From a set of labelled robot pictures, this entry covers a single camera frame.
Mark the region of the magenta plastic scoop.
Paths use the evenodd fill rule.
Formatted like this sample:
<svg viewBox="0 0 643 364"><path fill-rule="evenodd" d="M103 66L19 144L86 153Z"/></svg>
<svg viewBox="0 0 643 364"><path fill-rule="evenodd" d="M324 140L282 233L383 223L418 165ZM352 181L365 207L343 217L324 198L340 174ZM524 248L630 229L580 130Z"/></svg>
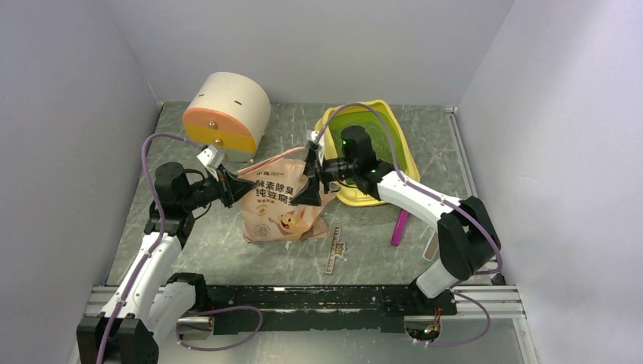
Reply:
<svg viewBox="0 0 643 364"><path fill-rule="evenodd" d="M391 235L391 246L399 246L401 244L408 218L408 211L401 209L397 217L396 224L394 225L393 233Z"/></svg>

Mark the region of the pink cat litter bag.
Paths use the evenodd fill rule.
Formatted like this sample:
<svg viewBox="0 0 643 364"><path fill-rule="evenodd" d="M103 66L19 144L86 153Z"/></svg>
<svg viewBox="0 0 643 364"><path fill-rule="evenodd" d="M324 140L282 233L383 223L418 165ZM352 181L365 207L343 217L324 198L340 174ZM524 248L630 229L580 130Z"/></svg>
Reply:
<svg viewBox="0 0 643 364"><path fill-rule="evenodd" d="M322 211L335 198L334 193L323 193L320 206L290 204L306 181L302 176L305 162L290 156L303 150L302 146L288 149L237 172L256 184L239 201L246 242L299 241L329 235Z"/></svg>

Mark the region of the small white grey clip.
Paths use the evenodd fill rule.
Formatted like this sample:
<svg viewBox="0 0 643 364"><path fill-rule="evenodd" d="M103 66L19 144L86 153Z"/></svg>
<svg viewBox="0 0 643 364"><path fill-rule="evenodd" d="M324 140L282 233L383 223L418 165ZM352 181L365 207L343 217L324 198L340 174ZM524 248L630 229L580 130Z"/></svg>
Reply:
<svg viewBox="0 0 643 364"><path fill-rule="evenodd" d="M424 262L434 262L436 260L436 257L438 256L438 252L439 252L439 237L438 237L438 233L434 232L429 238L423 250L421 258Z"/></svg>

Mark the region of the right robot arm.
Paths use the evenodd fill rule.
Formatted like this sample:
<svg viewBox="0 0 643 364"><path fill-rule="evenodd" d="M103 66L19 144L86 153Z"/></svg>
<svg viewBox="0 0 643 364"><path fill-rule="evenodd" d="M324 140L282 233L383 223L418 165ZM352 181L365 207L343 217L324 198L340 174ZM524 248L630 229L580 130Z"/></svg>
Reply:
<svg viewBox="0 0 643 364"><path fill-rule="evenodd" d="M438 235L439 257L414 280L411 308L429 313L438 295L471 278L500 256L500 241L484 203L475 196L458 199L414 181L379 159L370 136L360 126L343 129L343 155L326 159L318 131L309 132L303 187L291 205L319 206L333 182L351 180L357 189L380 202L395 205L431 226Z"/></svg>

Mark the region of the torn bag top strip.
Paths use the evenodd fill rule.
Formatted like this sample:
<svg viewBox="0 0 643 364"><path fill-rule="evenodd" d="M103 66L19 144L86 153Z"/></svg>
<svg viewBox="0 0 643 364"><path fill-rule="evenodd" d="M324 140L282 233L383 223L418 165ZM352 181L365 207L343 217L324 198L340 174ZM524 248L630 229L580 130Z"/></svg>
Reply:
<svg viewBox="0 0 643 364"><path fill-rule="evenodd" d="M346 251L346 244L340 241L342 228L336 226L333 229L331 235L331 245L329 249L329 254L327 262L325 264L325 274L331 275L334 271L334 264L337 258L343 258L344 252Z"/></svg>

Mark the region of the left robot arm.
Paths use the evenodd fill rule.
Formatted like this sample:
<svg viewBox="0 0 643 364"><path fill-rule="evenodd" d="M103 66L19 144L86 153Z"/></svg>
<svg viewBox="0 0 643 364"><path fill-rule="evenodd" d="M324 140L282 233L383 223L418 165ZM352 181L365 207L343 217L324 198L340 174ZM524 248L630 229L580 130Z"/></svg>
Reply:
<svg viewBox="0 0 643 364"><path fill-rule="evenodd" d="M77 326L81 363L156 363L159 346L183 315L200 315L210 304L205 278L170 274L196 222L195 210L214 201L230 207L256 183L220 165L190 183L188 170L167 162L155 171L154 193L144 236L121 285L97 315Z"/></svg>

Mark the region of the white orange cylindrical bin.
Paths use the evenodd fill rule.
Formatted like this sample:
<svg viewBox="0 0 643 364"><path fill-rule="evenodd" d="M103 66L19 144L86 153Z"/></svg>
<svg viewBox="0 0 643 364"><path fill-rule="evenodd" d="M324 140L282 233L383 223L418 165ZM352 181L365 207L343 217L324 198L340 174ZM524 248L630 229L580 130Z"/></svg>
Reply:
<svg viewBox="0 0 643 364"><path fill-rule="evenodd" d="M183 113L187 136L222 149L231 162L247 162L259 147L271 117L271 104L254 80L215 72L205 80Z"/></svg>

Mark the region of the yellow green litter box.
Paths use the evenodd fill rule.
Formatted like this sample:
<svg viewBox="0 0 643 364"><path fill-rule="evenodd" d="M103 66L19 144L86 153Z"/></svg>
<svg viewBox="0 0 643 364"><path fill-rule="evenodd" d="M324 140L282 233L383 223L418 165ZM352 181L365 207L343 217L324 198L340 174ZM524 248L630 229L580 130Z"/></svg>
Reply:
<svg viewBox="0 0 643 364"><path fill-rule="evenodd" d="M409 145L391 107L381 99L366 103L377 113L359 106L350 106L341 111L335 107L328 108L314 126L320 131L331 115L335 115L324 133L325 158L336 158L343 155L340 146L340 132L346 127L358 125L365 128L370 136L376 156L388 163L396 158L398 167L413 180L420 181L420 173L410 152Z"/></svg>

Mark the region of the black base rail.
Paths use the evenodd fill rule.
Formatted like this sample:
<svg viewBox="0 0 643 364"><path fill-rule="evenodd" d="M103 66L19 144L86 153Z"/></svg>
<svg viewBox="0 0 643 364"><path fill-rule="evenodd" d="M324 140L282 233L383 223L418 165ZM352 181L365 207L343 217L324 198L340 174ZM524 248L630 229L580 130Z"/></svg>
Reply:
<svg viewBox="0 0 643 364"><path fill-rule="evenodd" d="M197 273L175 273L169 283L196 288L191 312L213 319L214 335L260 331L375 330L405 332L411 316L455 315L448 290L427 298L415 284L208 285Z"/></svg>

